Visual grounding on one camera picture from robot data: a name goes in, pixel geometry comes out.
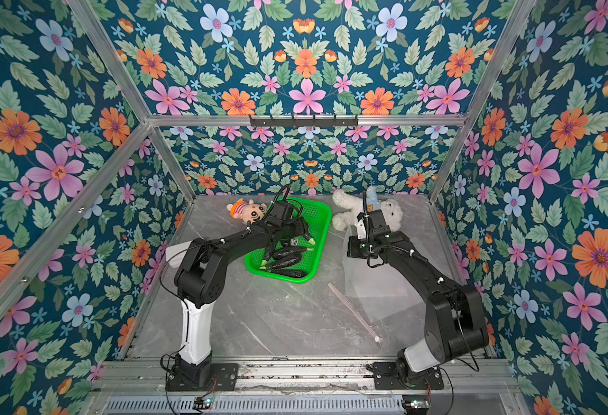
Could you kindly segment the green plastic basket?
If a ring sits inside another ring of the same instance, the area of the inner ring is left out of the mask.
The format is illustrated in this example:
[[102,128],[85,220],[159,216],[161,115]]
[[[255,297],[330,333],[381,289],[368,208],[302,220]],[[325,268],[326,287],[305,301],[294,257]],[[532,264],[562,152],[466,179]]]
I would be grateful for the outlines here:
[[243,261],[245,262],[245,269],[254,275],[287,281],[292,284],[305,284],[316,275],[319,269],[333,212],[324,202],[302,198],[289,198],[288,200],[295,205],[295,212],[300,213],[305,221],[307,221],[309,233],[314,237],[316,245],[311,246],[298,237],[290,241],[282,240],[281,242],[278,242],[276,250],[281,249],[282,247],[312,248],[312,251],[302,254],[302,261],[298,265],[284,268],[306,271],[307,277],[288,278],[273,274],[270,271],[261,270],[260,267],[263,266],[262,257],[264,257],[264,248],[245,255]]

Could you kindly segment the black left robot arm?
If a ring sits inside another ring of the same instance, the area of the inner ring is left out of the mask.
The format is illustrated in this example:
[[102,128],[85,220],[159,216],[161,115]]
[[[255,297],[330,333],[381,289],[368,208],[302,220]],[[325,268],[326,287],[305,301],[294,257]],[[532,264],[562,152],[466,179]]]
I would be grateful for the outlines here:
[[258,206],[256,216],[243,222],[243,229],[217,239],[198,238],[169,247],[166,260],[175,270],[175,295],[181,301],[181,346],[177,356],[200,367],[211,359],[212,312],[225,287],[231,263],[262,249],[274,252],[282,241],[309,238],[307,221],[295,205],[281,199]]

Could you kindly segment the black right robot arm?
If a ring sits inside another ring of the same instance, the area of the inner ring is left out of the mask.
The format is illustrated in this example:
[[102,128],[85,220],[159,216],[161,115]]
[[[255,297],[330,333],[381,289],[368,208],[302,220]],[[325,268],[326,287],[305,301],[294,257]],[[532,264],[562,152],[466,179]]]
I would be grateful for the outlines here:
[[409,237],[390,230],[380,210],[361,213],[358,220],[360,230],[349,238],[348,257],[366,261],[370,271],[362,273],[376,283],[387,271],[394,271],[423,299],[423,339],[398,352],[399,380],[413,382],[442,364],[487,347],[485,312],[475,288],[439,271]]

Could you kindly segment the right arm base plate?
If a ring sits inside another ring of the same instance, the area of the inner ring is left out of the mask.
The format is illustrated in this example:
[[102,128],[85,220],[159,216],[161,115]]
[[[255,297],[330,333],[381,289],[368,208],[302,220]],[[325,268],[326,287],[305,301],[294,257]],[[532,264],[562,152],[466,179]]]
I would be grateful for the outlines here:
[[421,372],[412,371],[402,361],[380,362],[376,361],[366,366],[372,374],[374,387],[378,390],[442,390],[444,381],[438,368],[429,368]]

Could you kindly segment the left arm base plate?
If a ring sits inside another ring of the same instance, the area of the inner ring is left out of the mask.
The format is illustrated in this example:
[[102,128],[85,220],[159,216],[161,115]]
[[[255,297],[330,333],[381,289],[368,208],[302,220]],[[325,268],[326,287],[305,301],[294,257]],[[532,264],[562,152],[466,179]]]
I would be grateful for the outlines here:
[[201,363],[189,365],[175,363],[167,376],[169,392],[234,391],[238,379],[238,364]]

